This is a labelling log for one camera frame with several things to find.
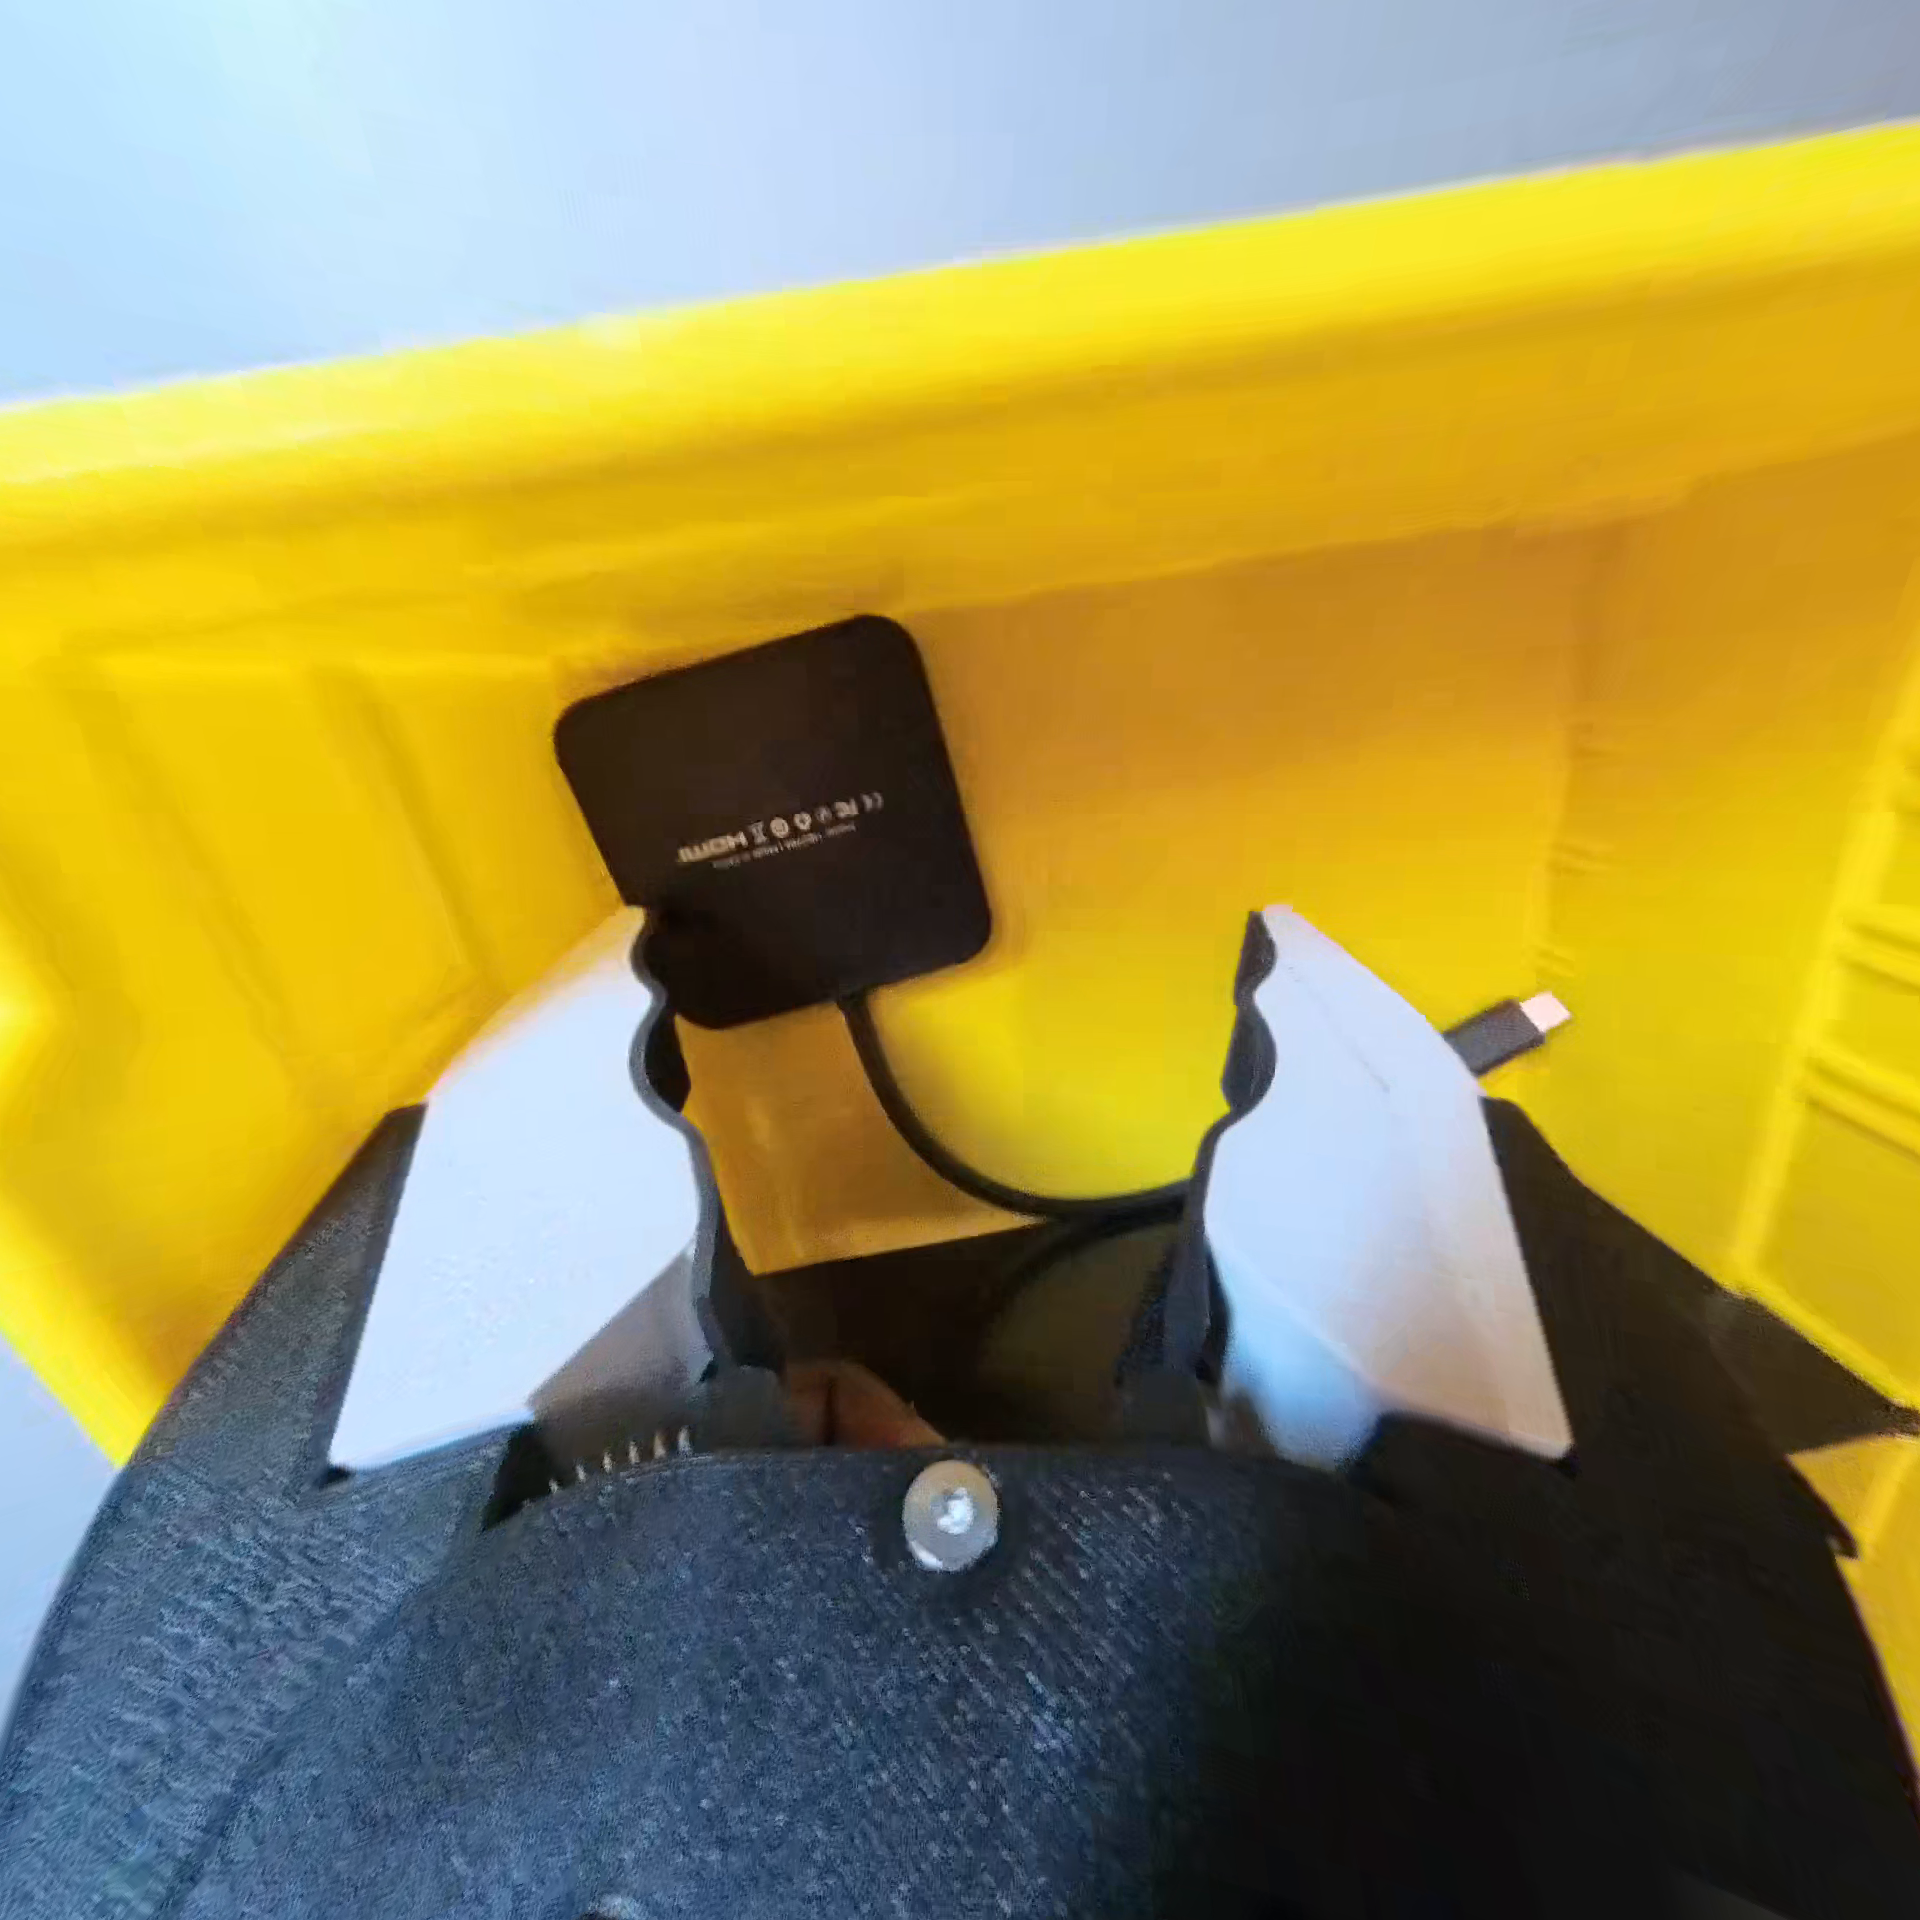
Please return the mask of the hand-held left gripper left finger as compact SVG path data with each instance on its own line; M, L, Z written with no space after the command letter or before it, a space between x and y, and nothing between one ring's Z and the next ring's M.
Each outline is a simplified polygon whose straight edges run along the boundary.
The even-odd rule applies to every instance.
M559 1471L780 1446L708 1144L661 1092L672 1013L620 906L429 1090L328 1437L395 1471L532 1427Z

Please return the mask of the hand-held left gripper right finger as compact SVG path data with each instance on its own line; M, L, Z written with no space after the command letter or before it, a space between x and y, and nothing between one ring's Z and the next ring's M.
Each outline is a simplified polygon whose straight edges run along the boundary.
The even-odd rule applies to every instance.
M1472 1071L1323 932L1261 906L1223 1117L1117 1368L1117 1430L1344 1471L1384 1417L1572 1456Z

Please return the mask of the yellow plastic bin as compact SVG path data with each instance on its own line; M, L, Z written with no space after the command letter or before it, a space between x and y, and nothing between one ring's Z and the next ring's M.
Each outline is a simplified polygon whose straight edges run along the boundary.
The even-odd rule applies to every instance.
M925 651L972 1163L1164 1183L1296 906L1915 1403L1915 129L3 407L3 1349L111 1456L614 912L559 713Z

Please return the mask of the black square adapter hub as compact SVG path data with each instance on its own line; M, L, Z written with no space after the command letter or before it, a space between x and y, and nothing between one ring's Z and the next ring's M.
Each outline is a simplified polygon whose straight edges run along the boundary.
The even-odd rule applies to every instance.
M559 774L650 914L680 1092L759 1265L998 1224L1160 1228L1220 1092L1240 923L1301 906L1439 1028L1503 834L1470 732L1284 663L1194 670L1051 614L849 614L570 705Z

